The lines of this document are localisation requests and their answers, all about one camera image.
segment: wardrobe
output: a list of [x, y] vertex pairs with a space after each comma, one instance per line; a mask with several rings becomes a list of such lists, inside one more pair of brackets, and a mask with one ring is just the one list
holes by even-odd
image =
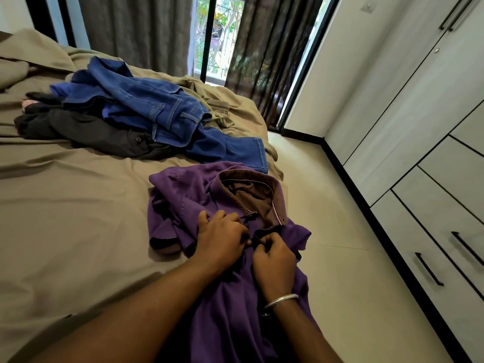
[[484, 0], [413, 0], [325, 137], [484, 362]]

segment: blue denim jacket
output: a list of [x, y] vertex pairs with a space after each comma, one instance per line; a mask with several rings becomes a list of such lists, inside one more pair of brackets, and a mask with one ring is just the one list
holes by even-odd
[[168, 81], [133, 77], [122, 61], [93, 57], [87, 70], [76, 72], [70, 83], [51, 85], [51, 91], [64, 98], [65, 109], [101, 105], [104, 119], [142, 129], [201, 163], [232, 161], [268, 172], [262, 139], [203, 128], [211, 114], [198, 99]]

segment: bed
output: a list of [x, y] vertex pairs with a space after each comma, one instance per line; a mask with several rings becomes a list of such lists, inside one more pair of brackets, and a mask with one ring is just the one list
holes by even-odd
[[[56, 321], [102, 309], [184, 261], [149, 248], [148, 176], [197, 162], [183, 155], [119, 158], [68, 141], [20, 138], [14, 118], [25, 93], [68, 81], [92, 56], [117, 58], [61, 46], [32, 29], [2, 34], [0, 41], [0, 361], [7, 361]], [[182, 86], [210, 109], [209, 125], [225, 134], [261, 137], [269, 174], [282, 181], [250, 99], [189, 76], [130, 70]]]

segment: silver bracelet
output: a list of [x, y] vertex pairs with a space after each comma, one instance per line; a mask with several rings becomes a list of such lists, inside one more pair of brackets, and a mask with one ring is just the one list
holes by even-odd
[[273, 300], [272, 302], [270, 302], [269, 304], [267, 304], [265, 307], [264, 307], [264, 311], [271, 308], [271, 307], [274, 307], [275, 305], [278, 305], [279, 303], [281, 302], [284, 302], [285, 300], [288, 300], [288, 299], [293, 299], [293, 298], [299, 298], [299, 296], [297, 294], [287, 294], [285, 296], [282, 296], [280, 298], [277, 298], [275, 300]]

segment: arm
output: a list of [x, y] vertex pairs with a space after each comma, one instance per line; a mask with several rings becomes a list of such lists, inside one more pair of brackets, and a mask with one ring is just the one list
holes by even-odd
[[[259, 244], [254, 251], [254, 276], [267, 302], [292, 293], [296, 257], [277, 233], [261, 239], [271, 243], [268, 253]], [[323, 334], [306, 317], [295, 299], [274, 306], [273, 312], [302, 363], [343, 363]]]
[[248, 230], [236, 213], [198, 216], [195, 254], [180, 267], [53, 344], [35, 363], [152, 362], [203, 290], [237, 261]]

